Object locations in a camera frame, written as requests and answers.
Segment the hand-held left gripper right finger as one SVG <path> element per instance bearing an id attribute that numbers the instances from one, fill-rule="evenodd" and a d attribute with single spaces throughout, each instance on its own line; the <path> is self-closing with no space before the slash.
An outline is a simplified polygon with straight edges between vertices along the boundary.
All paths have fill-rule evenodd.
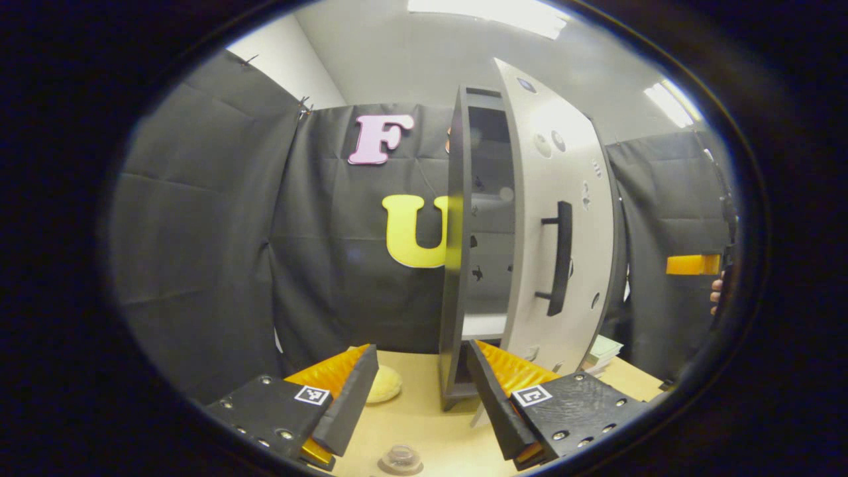
<path id="1" fill-rule="evenodd" d="M 467 368 L 518 471 L 584 453 L 649 409 L 587 372 L 560 376 L 478 339 L 467 342 Z"/>

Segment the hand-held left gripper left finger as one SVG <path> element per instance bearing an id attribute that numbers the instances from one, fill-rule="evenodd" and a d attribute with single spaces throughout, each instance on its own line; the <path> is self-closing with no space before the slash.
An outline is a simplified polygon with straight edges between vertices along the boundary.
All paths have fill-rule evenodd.
<path id="1" fill-rule="evenodd" d="M 376 345 L 351 347 L 285 378 L 252 378 L 205 410 L 266 452 L 330 471 L 348 450 L 378 369 Z"/>

